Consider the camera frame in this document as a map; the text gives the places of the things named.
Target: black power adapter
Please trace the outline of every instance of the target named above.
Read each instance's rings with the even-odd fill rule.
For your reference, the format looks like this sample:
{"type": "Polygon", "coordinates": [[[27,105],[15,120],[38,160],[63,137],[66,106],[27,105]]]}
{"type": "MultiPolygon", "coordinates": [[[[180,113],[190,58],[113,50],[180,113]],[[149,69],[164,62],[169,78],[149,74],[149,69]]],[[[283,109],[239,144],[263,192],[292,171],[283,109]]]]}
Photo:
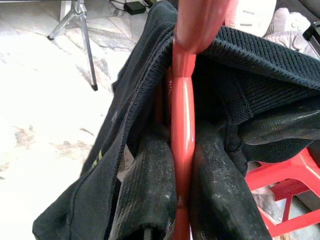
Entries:
{"type": "Polygon", "coordinates": [[[126,2],[123,9],[130,15],[143,14],[146,11],[146,7],[139,1],[126,2]]]}

